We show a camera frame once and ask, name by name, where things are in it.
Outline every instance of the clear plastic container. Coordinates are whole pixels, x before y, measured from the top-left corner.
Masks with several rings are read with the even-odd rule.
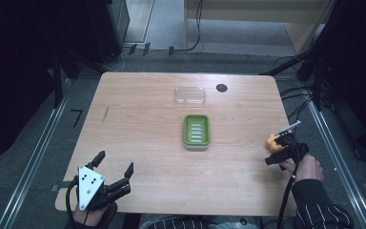
[[[206,92],[201,87],[177,87],[174,90],[174,103],[182,107],[204,107]]]

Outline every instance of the green soap dish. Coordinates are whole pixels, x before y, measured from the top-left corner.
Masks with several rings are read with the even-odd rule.
[[[188,149],[203,150],[210,145],[210,121],[205,115],[191,114],[184,118],[183,143]]]

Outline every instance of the wooden table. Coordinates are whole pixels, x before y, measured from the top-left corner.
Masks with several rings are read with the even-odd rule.
[[[198,2],[199,0],[185,0],[185,45],[187,20],[196,18]],[[302,53],[311,45],[318,27],[327,21],[335,2],[335,0],[204,0],[201,18],[284,23],[296,53]]]
[[[218,84],[228,91],[218,92]],[[205,89],[204,107],[173,102],[174,89],[186,86]],[[207,150],[184,147],[185,115],[209,117]],[[64,180],[104,150],[107,155],[95,171],[106,184],[122,178],[134,163],[132,192],[117,201],[120,212],[277,216],[289,175],[266,166],[264,143],[288,125],[270,76],[105,73]],[[55,202],[59,210],[65,210],[65,191]],[[294,214],[290,197],[286,215]]]

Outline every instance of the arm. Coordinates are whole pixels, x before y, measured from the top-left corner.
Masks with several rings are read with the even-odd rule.
[[[290,173],[294,171],[292,163],[280,164]],[[307,154],[299,162],[292,189],[297,206],[295,228],[354,228],[347,211],[329,200],[322,180],[319,161]]]
[[[86,229],[95,229],[98,228],[100,220],[105,214],[108,208],[102,208],[97,211],[89,211],[87,209],[81,211],[79,207],[76,205],[75,211],[73,214],[73,220],[75,221],[76,229],[86,228]],[[67,222],[65,229],[73,229],[70,221]]]
[[[73,220],[75,222],[76,229],[105,229],[109,227],[115,213],[117,212],[117,204],[112,202],[105,208],[96,211],[89,211],[89,213],[87,211],[88,210],[79,210],[79,207],[76,205],[75,211],[73,212]],[[73,229],[69,220],[65,229]]]

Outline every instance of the person's hand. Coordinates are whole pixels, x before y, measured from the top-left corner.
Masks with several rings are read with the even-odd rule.
[[[295,165],[288,161],[279,163],[290,174],[293,173]],[[320,167],[319,161],[314,156],[306,154],[301,161],[299,161],[298,170],[296,171],[295,182],[302,179],[317,179],[323,180],[323,169]]]
[[[75,211],[73,212],[73,220],[76,222],[79,222],[81,224],[84,224],[87,226],[96,226],[99,224],[100,220],[102,219],[103,215],[107,211],[109,206],[96,210],[96,211],[89,211],[85,209],[81,211],[79,209],[79,205],[76,205]]]

